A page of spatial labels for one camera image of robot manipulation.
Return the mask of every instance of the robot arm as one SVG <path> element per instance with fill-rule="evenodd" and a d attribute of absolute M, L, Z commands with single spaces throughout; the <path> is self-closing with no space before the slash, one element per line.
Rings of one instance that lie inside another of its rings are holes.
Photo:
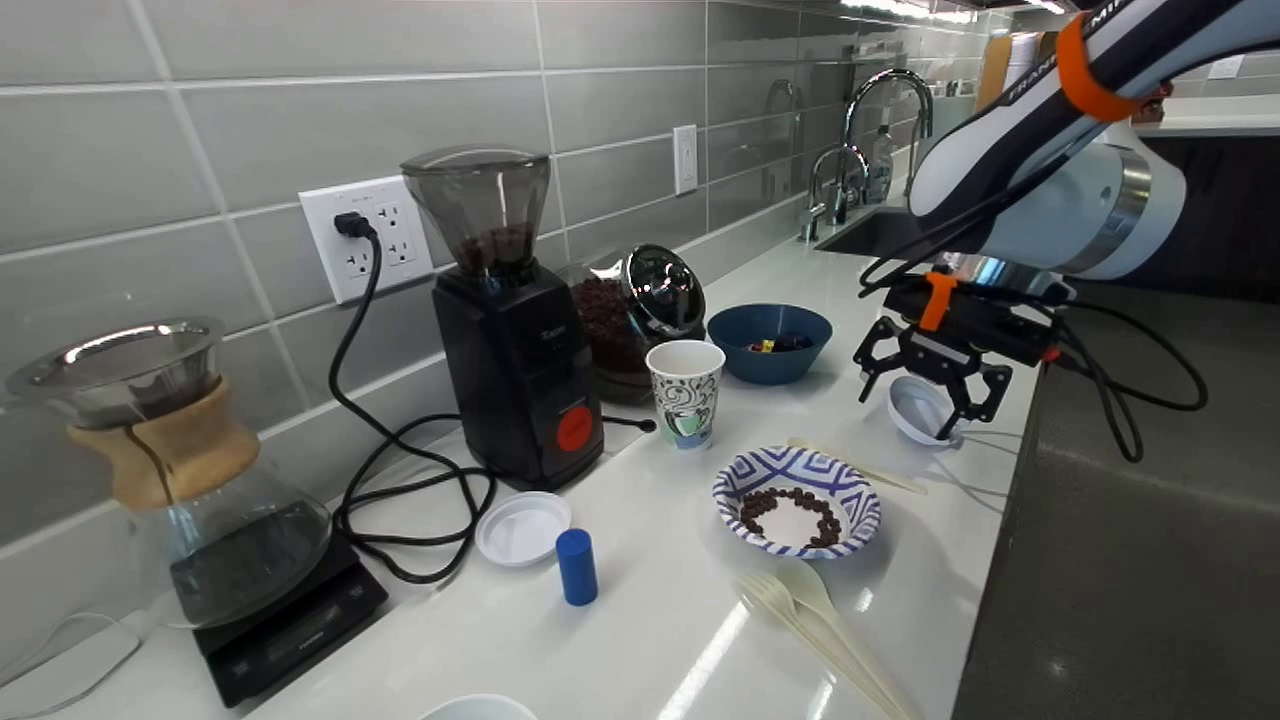
<path fill-rule="evenodd" d="M 963 247 L 1085 279 L 1126 275 L 1176 228 L 1188 185 L 1120 120 L 1158 78 L 1273 45 L 1280 45 L 1280 0 L 1106 0 L 1074 15 L 1057 59 L 925 156 L 910 212 L 929 228 L 929 250 Z M 882 303 L 909 324 L 880 316 L 851 361 L 869 371 L 864 401 L 890 369 L 944 383 L 952 397 L 952 416 L 934 429 L 944 439 L 954 419 L 993 419 L 1002 401 L 1010 371 L 984 355 L 1041 362 L 1057 355 L 1061 320 L 1010 310 L 1020 291 L 967 288 L 944 269 L 929 275 L 905 269 L 882 279 L 864 272 L 864 291 L 886 288 Z"/>
<path fill-rule="evenodd" d="M 1106 117 L 1116 112 L 1106 100 L 1138 100 L 1185 68 L 1280 45 L 1280 3 L 1112 0 L 1078 15 L 1074 32 L 1063 32 L 1061 46 L 1085 45 L 1085 88 L 1070 82 L 1078 68 L 1066 68 L 1063 51 L 1029 71 L 925 156 L 910 212 L 934 228 L 1035 166 L 1066 160 L 999 221 L 984 224 L 967 247 L 1029 269 L 1112 279 L 1138 269 L 1166 239 L 1185 208 L 1185 174 L 1144 146 L 1126 122 L 1112 122 L 1120 117 Z"/>

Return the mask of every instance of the grinder hopper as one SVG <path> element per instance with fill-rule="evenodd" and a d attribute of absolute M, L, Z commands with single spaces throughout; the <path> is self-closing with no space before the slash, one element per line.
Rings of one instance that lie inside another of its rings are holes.
<path fill-rule="evenodd" d="M 464 275 L 489 275 L 499 288 L 533 279 L 533 234 L 553 178 L 549 156 L 476 146 L 416 156 L 401 173 Z"/>

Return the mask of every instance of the white lid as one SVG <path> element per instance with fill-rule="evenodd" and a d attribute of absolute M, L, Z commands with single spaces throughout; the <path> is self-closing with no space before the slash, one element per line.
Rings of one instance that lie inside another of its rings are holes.
<path fill-rule="evenodd" d="M 517 490 L 489 509 L 476 545 L 499 567 L 518 567 L 553 554 L 566 529 L 566 503 L 553 490 Z"/>

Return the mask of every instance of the decorative plate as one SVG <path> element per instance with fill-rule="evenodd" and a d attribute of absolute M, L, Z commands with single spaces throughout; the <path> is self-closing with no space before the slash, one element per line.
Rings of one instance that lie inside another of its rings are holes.
<path fill-rule="evenodd" d="M 838 561 L 880 533 L 876 486 L 812 448 L 743 451 L 710 496 L 728 533 L 768 554 Z"/>

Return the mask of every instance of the wall outlet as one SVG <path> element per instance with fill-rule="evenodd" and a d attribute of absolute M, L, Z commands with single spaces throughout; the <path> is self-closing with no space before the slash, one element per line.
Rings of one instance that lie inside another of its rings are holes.
<path fill-rule="evenodd" d="M 336 303 L 350 303 L 364 294 L 371 272 L 371 247 L 364 239 L 349 239 L 331 228 L 340 212 L 358 212 L 381 234 L 383 272 L 376 291 L 412 282 L 432 272 L 422 214 L 402 187 L 402 174 L 364 178 L 364 185 L 336 185 L 301 190 L 326 291 Z"/>

